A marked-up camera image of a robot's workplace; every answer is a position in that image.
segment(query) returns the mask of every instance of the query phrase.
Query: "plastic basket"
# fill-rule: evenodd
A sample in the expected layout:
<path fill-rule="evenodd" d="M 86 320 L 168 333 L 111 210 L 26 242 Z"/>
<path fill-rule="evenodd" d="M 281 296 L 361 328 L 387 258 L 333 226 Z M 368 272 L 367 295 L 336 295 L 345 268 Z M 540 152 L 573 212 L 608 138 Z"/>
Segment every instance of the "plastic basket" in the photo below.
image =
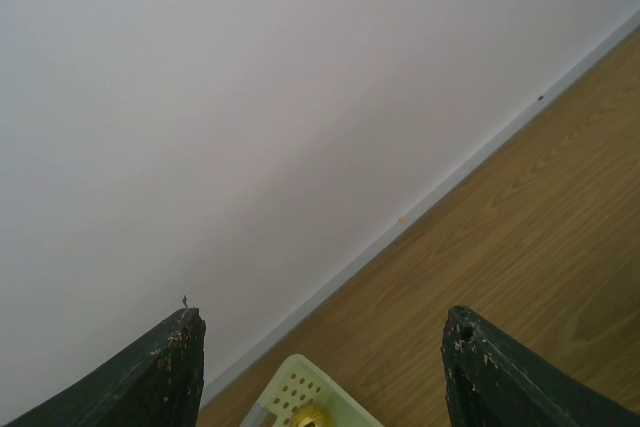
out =
<path fill-rule="evenodd" d="M 283 362 L 257 404 L 276 415 L 274 427 L 291 427 L 291 417 L 310 403 L 324 405 L 336 427 L 383 427 L 331 377 L 302 355 Z"/>

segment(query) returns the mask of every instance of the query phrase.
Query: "yellow object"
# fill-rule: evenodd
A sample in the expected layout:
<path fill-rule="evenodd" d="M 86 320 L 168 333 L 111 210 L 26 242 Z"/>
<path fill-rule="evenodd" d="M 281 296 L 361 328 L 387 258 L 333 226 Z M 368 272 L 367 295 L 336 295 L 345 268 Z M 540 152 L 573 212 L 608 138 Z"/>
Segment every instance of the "yellow object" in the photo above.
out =
<path fill-rule="evenodd" d="M 335 427 L 329 411 L 322 405 L 309 404 L 300 407 L 291 419 L 293 427 Z"/>

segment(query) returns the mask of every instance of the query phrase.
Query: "dark green object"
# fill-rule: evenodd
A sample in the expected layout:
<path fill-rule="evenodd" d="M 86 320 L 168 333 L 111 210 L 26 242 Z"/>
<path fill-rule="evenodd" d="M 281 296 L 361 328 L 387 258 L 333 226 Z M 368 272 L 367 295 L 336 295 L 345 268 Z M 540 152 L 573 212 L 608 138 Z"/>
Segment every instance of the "dark green object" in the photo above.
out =
<path fill-rule="evenodd" d="M 198 309 L 180 309 L 6 427 L 194 427 L 204 333 Z"/>
<path fill-rule="evenodd" d="M 453 427 L 640 426 L 468 307 L 449 310 L 442 358 Z"/>

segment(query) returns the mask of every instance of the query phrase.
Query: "baseboard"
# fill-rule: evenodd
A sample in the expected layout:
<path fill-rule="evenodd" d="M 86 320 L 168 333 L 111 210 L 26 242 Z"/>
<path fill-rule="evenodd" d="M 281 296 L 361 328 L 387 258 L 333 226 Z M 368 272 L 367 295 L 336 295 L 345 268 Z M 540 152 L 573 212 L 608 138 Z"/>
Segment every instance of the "baseboard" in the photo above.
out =
<path fill-rule="evenodd" d="M 301 320 L 315 310 L 331 294 L 336 292 L 342 285 L 355 275 L 360 269 L 367 265 L 382 249 L 387 247 L 403 231 L 405 231 L 415 220 L 421 217 L 436 202 L 444 197 L 460 181 L 469 175 L 478 165 L 484 162 L 493 152 L 495 152 L 510 137 L 517 133 L 527 122 L 538 115 L 547 105 L 553 102 L 562 92 L 571 86 L 576 80 L 584 75 L 600 59 L 602 59 L 621 40 L 631 34 L 640 26 L 640 10 L 636 11 L 629 19 L 622 23 L 595 49 L 587 54 L 580 62 L 565 73 L 546 91 L 540 93 L 539 100 L 527 106 L 513 119 L 511 119 L 494 137 L 486 142 L 465 162 L 459 165 L 442 183 L 430 191 L 426 197 L 413 207 L 404 217 L 403 222 L 397 222 L 387 230 L 373 244 L 364 250 L 355 260 L 344 267 L 335 277 L 309 298 L 304 304 L 289 315 L 266 337 L 258 342 L 253 348 L 245 353 L 236 363 L 227 369 L 222 375 L 214 379 L 207 385 L 202 393 L 201 406 L 210 402 L 218 393 L 238 377 L 245 369 L 258 360 L 264 353 L 282 339 Z"/>

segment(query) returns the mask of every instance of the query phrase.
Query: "wooden floor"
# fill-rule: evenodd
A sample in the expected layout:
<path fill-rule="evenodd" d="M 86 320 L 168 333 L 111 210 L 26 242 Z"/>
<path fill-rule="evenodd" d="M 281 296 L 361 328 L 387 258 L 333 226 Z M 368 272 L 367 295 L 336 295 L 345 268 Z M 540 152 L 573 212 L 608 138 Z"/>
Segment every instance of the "wooden floor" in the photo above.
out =
<path fill-rule="evenodd" d="M 449 425 L 440 357 L 466 304 L 640 410 L 640 32 L 205 407 L 238 426 L 302 353 L 386 426 Z"/>

